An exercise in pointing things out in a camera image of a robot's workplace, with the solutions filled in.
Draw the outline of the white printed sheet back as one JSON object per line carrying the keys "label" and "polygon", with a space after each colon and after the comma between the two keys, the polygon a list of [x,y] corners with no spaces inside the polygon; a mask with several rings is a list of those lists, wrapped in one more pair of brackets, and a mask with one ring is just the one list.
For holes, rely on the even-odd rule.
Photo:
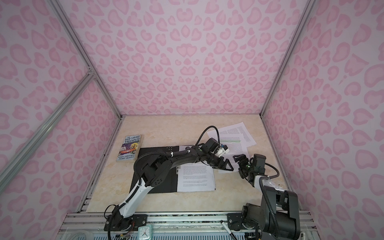
{"label": "white printed sheet back", "polygon": [[222,139],[222,137],[227,135],[242,135],[245,140],[247,148],[257,144],[243,122],[230,125],[227,127],[219,128],[218,131],[219,131],[220,139]]}

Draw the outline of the white printed sheet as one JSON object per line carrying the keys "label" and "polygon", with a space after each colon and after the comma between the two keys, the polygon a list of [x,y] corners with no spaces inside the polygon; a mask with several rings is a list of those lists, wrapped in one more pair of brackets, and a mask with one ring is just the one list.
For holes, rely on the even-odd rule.
{"label": "white printed sheet", "polygon": [[242,135],[245,140],[247,148],[257,144],[243,122],[230,125],[227,127],[219,128],[218,131],[219,131],[220,139],[222,139],[222,137],[227,135]]}
{"label": "white printed sheet", "polygon": [[177,167],[177,192],[210,192],[216,190],[214,170],[202,162]]}

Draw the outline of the black file folder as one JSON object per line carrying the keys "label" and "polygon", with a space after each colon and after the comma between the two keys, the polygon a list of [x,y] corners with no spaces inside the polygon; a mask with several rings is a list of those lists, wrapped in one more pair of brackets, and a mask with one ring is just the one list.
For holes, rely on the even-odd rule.
{"label": "black file folder", "polygon": [[177,192],[176,168],[183,164],[203,162],[207,154],[203,145],[186,147],[183,151],[164,152],[163,148],[147,148],[134,164],[134,180],[153,187],[151,194]]}

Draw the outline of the white sheet green header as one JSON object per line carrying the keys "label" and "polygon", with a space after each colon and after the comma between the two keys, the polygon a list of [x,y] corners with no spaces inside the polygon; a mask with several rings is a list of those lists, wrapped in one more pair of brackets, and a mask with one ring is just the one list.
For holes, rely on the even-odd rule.
{"label": "white sheet green header", "polygon": [[224,154],[223,157],[228,159],[234,168],[234,172],[239,170],[238,163],[235,162],[233,156],[245,155],[249,159],[249,153],[246,147],[246,140],[242,134],[228,134],[220,136],[221,144],[226,145],[229,153]]}

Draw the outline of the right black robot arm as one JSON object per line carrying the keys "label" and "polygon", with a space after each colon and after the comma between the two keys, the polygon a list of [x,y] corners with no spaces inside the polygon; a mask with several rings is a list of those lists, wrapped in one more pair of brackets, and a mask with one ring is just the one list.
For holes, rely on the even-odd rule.
{"label": "right black robot arm", "polygon": [[271,234],[276,240],[299,239],[301,225],[298,195],[278,189],[271,183],[272,179],[280,176],[280,171],[267,163],[264,155],[255,154],[250,159],[246,155],[237,155],[233,159],[239,166],[240,177],[262,193],[259,206],[249,203],[243,206],[243,227],[255,230],[258,239],[263,233]]}

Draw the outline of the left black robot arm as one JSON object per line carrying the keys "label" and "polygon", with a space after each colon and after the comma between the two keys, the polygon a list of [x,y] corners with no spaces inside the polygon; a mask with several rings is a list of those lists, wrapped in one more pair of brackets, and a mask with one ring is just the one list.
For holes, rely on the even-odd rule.
{"label": "left black robot arm", "polygon": [[140,203],[152,189],[161,185],[176,167],[205,162],[213,169],[234,171],[231,162],[224,157],[229,148],[221,144],[218,129],[215,126],[207,127],[211,128],[215,129],[217,139],[210,138],[203,144],[198,140],[195,145],[186,147],[183,151],[157,151],[139,157],[133,166],[137,182],[129,195],[119,205],[114,205],[112,213],[106,217],[104,231],[110,233],[133,230],[133,215]]}

